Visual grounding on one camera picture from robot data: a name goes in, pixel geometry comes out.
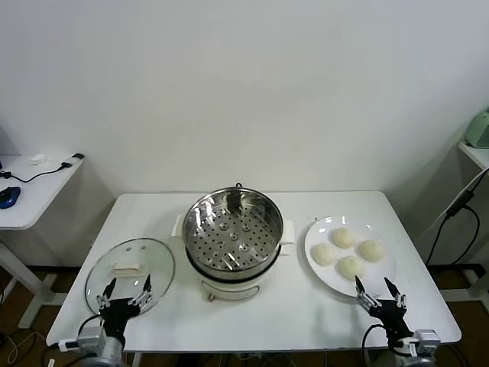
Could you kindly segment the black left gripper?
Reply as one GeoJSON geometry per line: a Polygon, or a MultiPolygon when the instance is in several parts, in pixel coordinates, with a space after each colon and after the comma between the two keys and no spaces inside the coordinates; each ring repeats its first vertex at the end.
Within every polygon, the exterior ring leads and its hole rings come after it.
{"type": "Polygon", "coordinates": [[[148,274],[141,293],[137,296],[110,300],[116,285],[116,278],[107,284],[101,295],[96,296],[99,314],[104,320],[103,328],[106,336],[123,337],[125,327],[131,318],[140,314],[152,298],[151,275],[148,274]]]}

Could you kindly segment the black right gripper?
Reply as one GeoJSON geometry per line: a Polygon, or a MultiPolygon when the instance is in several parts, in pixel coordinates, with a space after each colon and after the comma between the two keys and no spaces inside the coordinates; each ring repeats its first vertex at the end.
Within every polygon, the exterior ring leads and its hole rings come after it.
{"type": "Polygon", "coordinates": [[[411,337],[413,332],[403,318],[406,313],[406,295],[401,294],[389,278],[384,277],[384,281],[392,299],[376,300],[366,292],[360,278],[355,276],[356,300],[362,308],[370,308],[368,314],[371,317],[379,319],[386,330],[388,341],[411,337]]]}

